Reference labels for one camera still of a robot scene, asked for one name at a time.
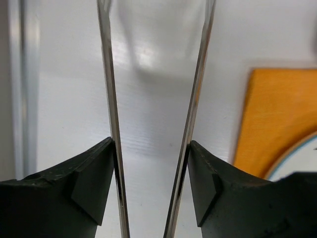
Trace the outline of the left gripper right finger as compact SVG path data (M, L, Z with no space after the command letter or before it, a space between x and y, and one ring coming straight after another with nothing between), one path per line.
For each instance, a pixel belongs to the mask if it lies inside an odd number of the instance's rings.
M188 169L203 237L316 237L316 173L268 181L232 166L196 141L190 143Z

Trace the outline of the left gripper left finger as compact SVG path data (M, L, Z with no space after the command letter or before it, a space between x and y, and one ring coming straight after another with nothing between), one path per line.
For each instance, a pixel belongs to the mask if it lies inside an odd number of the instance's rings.
M93 238L103 222L113 153L113 140L106 138L22 180L2 181L1 237Z

